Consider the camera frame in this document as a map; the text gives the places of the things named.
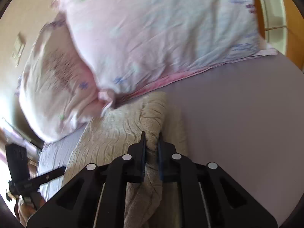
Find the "pillow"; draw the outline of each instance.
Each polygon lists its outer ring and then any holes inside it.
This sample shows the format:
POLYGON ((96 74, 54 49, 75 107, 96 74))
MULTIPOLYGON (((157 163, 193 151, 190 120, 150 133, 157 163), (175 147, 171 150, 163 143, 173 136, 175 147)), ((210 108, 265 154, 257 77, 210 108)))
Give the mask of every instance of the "pillow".
POLYGON ((33 46, 19 102, 31 128, 48 143, 100 117, 112 102, 98 99, 93 74, 77 54, 61 14, 42 28, 33 46))
POLYGON ((253 0, 55 0, 100 90, 165 86, 259 51, 253 0))

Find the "beige wall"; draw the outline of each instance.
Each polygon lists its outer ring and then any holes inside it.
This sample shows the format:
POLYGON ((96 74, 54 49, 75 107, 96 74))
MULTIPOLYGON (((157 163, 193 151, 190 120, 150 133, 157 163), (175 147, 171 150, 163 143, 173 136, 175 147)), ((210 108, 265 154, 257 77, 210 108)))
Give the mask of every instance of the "beige wall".
POLYGON ((56 13, 50 9, 53 0, 12 0, 0 19, 0 118, 4 117, 14 127, 30 137, 35 136, 28 126, 14 95, 18 77, 22 74, 31 47, 43 27, 56 13), (10 56, 18 33, 26 45, 18 67, 10 56))

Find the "black plastic bracket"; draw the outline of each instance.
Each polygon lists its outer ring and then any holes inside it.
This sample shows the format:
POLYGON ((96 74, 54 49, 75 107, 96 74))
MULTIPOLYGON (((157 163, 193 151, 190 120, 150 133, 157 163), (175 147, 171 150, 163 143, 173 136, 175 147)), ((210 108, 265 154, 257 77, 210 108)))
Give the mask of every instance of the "black plastic bracket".
POLYGON ((29 220, 27 228, 83 228, 124 226, 127 182, 140 183, 145 175, 146 137, 130 145, 111 164, 88 164, 29 220))
POLYGON ((161 134, 158 153, 163 182, 179 184, 183 228, 278 227, 275 218, 216 163, 193 163, 161 134))
POLYGON ((10 194, 14 196, 21 195, 25 203, 36 210, 40 207, 41 194, 38 192, 40 185, 62 176, 66 168, 63 166, 30 179, 25 147, 16 144, 7 145, 6 158, 12 178, 12 181, 9 181, 10 194))

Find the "mattress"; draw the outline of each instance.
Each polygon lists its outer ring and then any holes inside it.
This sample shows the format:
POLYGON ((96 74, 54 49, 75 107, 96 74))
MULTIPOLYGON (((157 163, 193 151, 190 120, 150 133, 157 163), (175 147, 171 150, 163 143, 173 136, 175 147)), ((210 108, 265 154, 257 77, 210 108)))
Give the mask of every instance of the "mattress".
MULTIPOLYGON (((304 192, 303 87, 303 73, 278 54, 226 64, 159 90, 182 110, 189 157, 218 163, 281 225, 304 192)), ((82 131, 46 145, 38 173, 66 165, 82 131)), ((42 186, 42 195, 51 197, 60 182, 42 186)))
MULTIPOLYGON (((48 171, 66 166, 70 155, 85 130, 86 125, 81 126, 74 133, 64 137, 55 143, 45 143, 39 158, 37 175, 42 175, 48 171)), ((63 176, 40 186, 41 195, 45 200, 49 200, 61 188, 63 176)))

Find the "beige towel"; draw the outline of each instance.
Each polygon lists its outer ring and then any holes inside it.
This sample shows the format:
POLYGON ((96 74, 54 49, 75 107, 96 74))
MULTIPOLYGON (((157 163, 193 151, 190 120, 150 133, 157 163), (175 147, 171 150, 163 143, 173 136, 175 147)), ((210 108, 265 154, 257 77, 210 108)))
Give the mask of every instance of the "beige towel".
POLYGON ((147 139, 144 182, 128 184, 125 206, 125 228, 149 227, 147 222, 162 200, 162 182, 157 165, 157 141, 163 128, 167 142, 186 154, 185 136, 176 109, 167 109, 166 95, 150 93, 133 104, 109 111, 103 119, 92 119, 73 151, 63 184, 66 184, 88 163, 109 164, 125 154, 129 145, 139 142, 141 131, 147 139))

